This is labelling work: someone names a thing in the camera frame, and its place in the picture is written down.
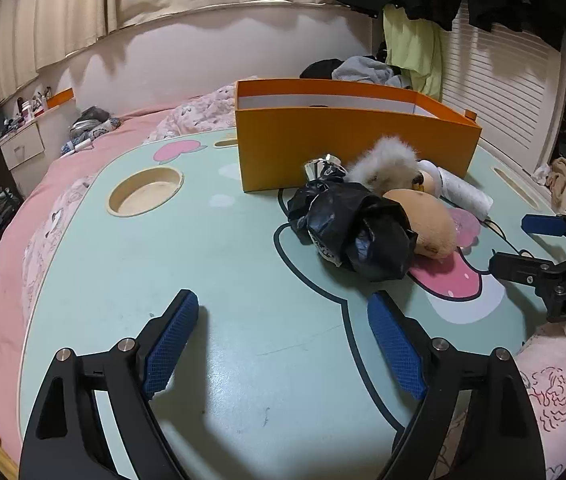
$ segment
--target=metal screw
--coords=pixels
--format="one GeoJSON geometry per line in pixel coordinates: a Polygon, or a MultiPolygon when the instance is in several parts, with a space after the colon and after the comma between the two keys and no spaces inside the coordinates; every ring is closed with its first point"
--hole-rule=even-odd
{"type": "Polygon", "coordinates": [[[512,357],[512,355],[505,348],[496,348],[496,357],[498,357],[501,361],[509,361],[509,358],[512,357]]]}
{"type": "Polygon", "coordinates": [[[56,358],[59,361],[67,361],[70,355],[72,355],[72,351],[69,348],[61,348],[58,352],[56,352],[56,358]]]}
{"type": "Polygon", "coordinates": [[[118,342],[116,347],[121,352],[129,352],[132,348],[134,348],[135,344],[136,341],[134,341],[131,337],[126,337],[125,339],[121,339],[121,341],[118,342]]]}
{"type": "Polygon", "coordinates": [[[432,346],[439,352],[444,352],[449,348],[449,341],[442,337],[435,337],[432,339],[432,346]]]}

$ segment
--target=blue gripper pad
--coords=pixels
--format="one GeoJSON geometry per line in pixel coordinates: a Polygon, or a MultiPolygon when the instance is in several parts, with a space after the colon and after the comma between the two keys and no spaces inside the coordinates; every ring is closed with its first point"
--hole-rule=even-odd
{"type": "Polygon", "coordinates": [[[143,391],[147,399],[162,392],[198,321],[198,298],[190,292],[174,313],[145,361],[143,391]]]}
{"type": "Polygon", "coordinates": [[[421,400],[428,388],[423,381],[420,357],[377,294],[367,302],[367,319],[400,386],[416,400],[421,400]]]}
{"type": "Polygon", "coordinates": [[[525,215],[521,229],[529,235],[563,236],[566,234],[566,221],[559,216],[525,215]]]}

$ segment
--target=drawer handle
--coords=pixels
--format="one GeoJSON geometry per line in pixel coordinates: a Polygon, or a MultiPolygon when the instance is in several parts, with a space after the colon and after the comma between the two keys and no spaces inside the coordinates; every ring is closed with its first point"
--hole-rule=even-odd
{"type": "Polygon", "coordinates": [[[23,162],[25,160],[25,146],[17,146],[14,148],[14,155],[23,162]]]}

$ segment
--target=yellow-green cloth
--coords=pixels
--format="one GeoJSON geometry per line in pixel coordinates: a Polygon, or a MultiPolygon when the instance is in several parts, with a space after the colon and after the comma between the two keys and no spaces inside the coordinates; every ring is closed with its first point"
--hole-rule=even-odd
{"type": "Polygon", "coordinates": [[[410,20],[403,8],[383,10],[387,64],[408,70],[412,88],[440,101],[443,69],[441,28],[429,20],[410,20]]]}

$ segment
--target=white shutter door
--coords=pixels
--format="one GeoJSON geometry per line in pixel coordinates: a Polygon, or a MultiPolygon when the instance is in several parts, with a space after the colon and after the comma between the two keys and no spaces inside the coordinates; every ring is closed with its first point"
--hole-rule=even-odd
{"type": "Polygon", "coordinates": [[[468,19],[463,0],[452,32],[442,34],[442,101],[476,112],[481,137],[532,173],[556,107],[560,52],[528,32],[484,32],[468,19]]]}

